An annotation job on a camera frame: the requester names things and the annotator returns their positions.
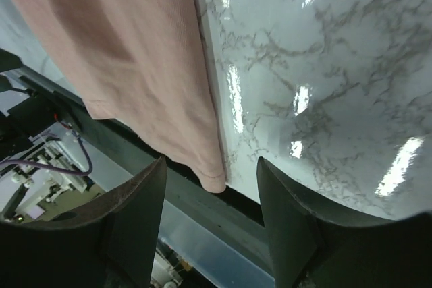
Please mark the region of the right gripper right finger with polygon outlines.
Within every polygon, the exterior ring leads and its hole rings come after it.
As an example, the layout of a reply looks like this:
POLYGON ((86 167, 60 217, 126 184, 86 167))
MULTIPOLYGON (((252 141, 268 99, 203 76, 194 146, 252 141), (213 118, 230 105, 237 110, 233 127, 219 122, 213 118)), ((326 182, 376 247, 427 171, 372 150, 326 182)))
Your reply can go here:
POLYGON ((338 204, 260 158, 261 210, 277 287, 403 287, 400 224, 338 204))

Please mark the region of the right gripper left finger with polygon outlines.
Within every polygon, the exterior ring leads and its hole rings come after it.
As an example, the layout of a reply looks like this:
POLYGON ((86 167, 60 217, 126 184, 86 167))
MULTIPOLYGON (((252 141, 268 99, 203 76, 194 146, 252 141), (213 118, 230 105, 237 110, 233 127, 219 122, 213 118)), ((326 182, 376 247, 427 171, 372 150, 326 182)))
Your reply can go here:
POLYGON ((148 287, 166 179, 159 158, 54 221, 20 226, 24 259, 35 257, 49 271, 45 287, 104 287, 110 274, 129 287, 148 287))

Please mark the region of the pink t shirt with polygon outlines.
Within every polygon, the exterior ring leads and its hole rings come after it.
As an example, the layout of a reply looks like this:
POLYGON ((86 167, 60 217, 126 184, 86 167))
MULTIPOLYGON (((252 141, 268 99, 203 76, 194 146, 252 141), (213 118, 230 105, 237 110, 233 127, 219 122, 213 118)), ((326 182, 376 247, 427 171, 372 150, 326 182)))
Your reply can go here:
POLYGON ((194 0, 12 0, 94 119, 225 190, 218 124, 194 0))

